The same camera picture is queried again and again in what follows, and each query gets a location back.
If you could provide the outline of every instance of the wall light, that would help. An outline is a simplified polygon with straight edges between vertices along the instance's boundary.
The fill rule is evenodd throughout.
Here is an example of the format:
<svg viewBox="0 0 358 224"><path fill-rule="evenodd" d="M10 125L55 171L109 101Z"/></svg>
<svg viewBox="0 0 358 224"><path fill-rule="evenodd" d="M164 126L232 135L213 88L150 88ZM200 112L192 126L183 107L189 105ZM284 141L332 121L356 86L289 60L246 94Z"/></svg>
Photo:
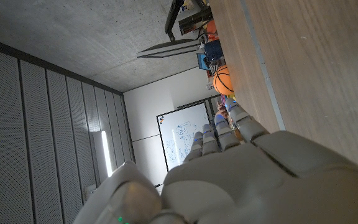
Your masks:
<svg viewBox="0 0 358 224"><path fill-rule="evenodd" d="M108 177L110 177L112 175L112 168L111 168L110 152L109 152L109 145L107 143L106 131L102 131L102 142L103 142L104 159L106 160L107 175Z"/></svg>

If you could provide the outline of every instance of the basketball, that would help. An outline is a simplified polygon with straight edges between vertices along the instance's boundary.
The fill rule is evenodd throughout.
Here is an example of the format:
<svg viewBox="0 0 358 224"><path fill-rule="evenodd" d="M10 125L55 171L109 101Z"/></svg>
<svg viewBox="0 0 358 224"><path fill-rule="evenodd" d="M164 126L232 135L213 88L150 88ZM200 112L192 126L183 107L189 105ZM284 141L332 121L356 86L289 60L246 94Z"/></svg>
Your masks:
<svg viewBox="0 0 358 224"><path fill-rule="evenodd" d="M233 94L229 70L226 65L220 66L214 75L213 85L218 93L223 95Z"/></svg>

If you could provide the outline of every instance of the ceiling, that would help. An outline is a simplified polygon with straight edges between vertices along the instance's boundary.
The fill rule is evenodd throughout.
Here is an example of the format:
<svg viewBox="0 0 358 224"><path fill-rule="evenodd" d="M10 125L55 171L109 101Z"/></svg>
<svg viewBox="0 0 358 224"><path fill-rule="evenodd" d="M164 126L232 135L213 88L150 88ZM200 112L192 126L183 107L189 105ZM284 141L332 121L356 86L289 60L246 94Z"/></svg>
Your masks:
<svg viewBox="0 0 358 224"><path fill-rule="evenodd" d="M164 26L172 0L0 0L0 42L128 91L198 65L196 54L137 58L168 42ZM177 39L181 36L176 23Z"/></svg>

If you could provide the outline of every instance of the desk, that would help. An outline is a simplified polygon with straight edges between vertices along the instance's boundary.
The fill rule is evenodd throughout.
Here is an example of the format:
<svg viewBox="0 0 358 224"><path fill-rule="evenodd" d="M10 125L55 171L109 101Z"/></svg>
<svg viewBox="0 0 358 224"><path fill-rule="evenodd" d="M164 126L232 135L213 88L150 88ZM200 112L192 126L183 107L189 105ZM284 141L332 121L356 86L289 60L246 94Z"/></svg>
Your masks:
<svg viewBox="0 0 358 224"><path fill-rule="evenodd" d="M358 0L209 2L238 102L277 131L271 82L286 130L358 164Z"/></svg>

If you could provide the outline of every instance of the wall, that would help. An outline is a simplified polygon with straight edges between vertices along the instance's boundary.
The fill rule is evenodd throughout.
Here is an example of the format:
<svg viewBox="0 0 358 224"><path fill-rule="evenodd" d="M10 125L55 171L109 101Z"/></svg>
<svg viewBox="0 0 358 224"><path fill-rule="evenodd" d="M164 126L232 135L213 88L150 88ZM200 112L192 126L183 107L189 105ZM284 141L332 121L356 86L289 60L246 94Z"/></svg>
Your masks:
<svg viewBox="0 0 358 224"><path fill-rule="evenodd" d="M73 223L99 182L91 133L113 169L133 160L123 97L0 53L0 223Z"/></svg>
<svg viewBox="0 0 358 224"><path fill-rule="evenodd" d="M156 116L217 95L207 82L205 70L193 68L124 93L136 163L153 184L167 174Z"/></svg>

